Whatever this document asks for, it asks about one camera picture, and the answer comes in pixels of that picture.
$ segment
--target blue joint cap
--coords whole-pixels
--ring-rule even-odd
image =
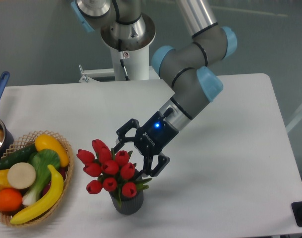
[[[207,67],[203,66],[196,71],[197,78],[207,99],[212,102],[223,90],[224,85],[217,76]]]
[[[83,15],[81,14],[80,10],[78,9],[76,3],[73,1],[71,3],[71,7],[73,8],[79,22],[82,24],[82,27],[85,29],[85,31],[87,33],[93,32],[95,31],[89,24],[88,22],[85,20],[85,18],[83,17]]]
[[[164,60],[166,54],[173,49],[174,48],[171,46],[162,46],[159,49],[157,49],[157,51],[154,53],[151,60],[151,65],[159,76],[160,76],[160,68],[161,68],[162,61]]]
[[[228,26],[221,27],[226,33],[227,36],[227,52],[224,58],[227,58],[237,49],[237,37],[236,34]]]

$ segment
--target gray floor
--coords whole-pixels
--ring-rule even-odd
[[[302,0],[211,0],[220,25],[238,38],[233,56],[211,67],[216,75],[270,76],[285,124],[302,102]],[[9,86],[77,83],[83,69],[111,68],[99,32],[87,34],[70,0],[0,0],[0,74]],[[191,42],[173,0],[144,0],[156,25],[150,57],[162,45]],[[289,134],[302,175],[302,121]]]

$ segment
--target orange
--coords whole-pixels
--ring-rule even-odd
[[[0,191],[0,212],[13,212],[22,204],[21,193],[14,188],[6,188]]]

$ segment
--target sliced vegetable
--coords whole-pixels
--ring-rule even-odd
[[[58,154],[49,149],[45,149],[36,154],[31,160],[31,165],[37,173],[35,182],[23,196],[23,205],[30,206],[41,197],[43,188],[50,182],[51,173],[48,165],[53,165],[56,170],[60,168],[60,159]]]
[[[7,175],[9,170],[0,170],[0,190],[4,188],[11,188],[11,185],[8,183]]]
[[[39,201],[14,215],[10,220],[11,224],[19,225],[35,219],[49,210],[61,197],[64,187],[63,177],[54,166],[48,165],[48,169],[52,181],[49,191]]]
[[[69,159],[66,150],[53,136],[47,134],[39,135],[36,138],[35,144],[37,151],[42,151],[44,149],[54,150],[59,155],[61,167],[64,168],[68,166]]]
[[[21,162],[11,166],[7,178],[13,188],[25,189],[33,184],[36,175],[36,170],[32,165]]]
[[[0,160],[0,170],[10,169],[11,166],[19,162],[27,162],[29,156],[36,152],[35,144],[28,145],[24,148],[16,150]]]
[[[22,204],[21,193],[14,188],[5,188],[0,191],[0,212],[14,212]]]

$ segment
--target wicker basket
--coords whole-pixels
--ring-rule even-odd
[[[61,145],[65,148],[65,150],[68,154],[70,163],[67,167],[66,178],[65,178],[65,181],[64,181],[63,193],[62,193],[61,197],[59,198],[59,200],[54,204],[54,206],[52,206],[46,213],[44,213],[42,216],[40,216],[37,219],[34,219],[32,221],[29,221],[29,222],[21,224],[21,225],[11,224],[10,220],[11,220],[12,217],[7,216],[7,215],[3,214],[2,212],[0,212],[0,222],[4,223],[5,225],[7,225],[9,227],[16,227],[16,228],[28,227],[28,226],[39,224],[40,222],[45,220],[47,217],[49,217],[53,213],[53,211],[61,203],[61,200],[62,200],[63,196],[66,193],[67,187],[70,184],[72,174],[73,174],[73,169],[74,169],[74,155],[73,155],[71,145],[68,143],[68,141],[63,136],[59,135],[58,133],[54,133],[54,132],[51,132],[51,131],[30,132],[28,135],[24,135],[22,137],[19,137],[18,140],[15,141],[14,144],[12,144],[10,146],[10,148],[6,150],[6,152],[3,154],[3,157],[10,154],[10,153],[12,153],[12,152],[14,152],[14,151],[16,151],[16,150],[18,150],[18,149],[20,149],[20,148],[23,148],[25,146],[28,146],[28,145],[34,143],[35,139],[41,134],[48,134],[48,135],[51,135],[54,138],[56,138],[61,143]]]

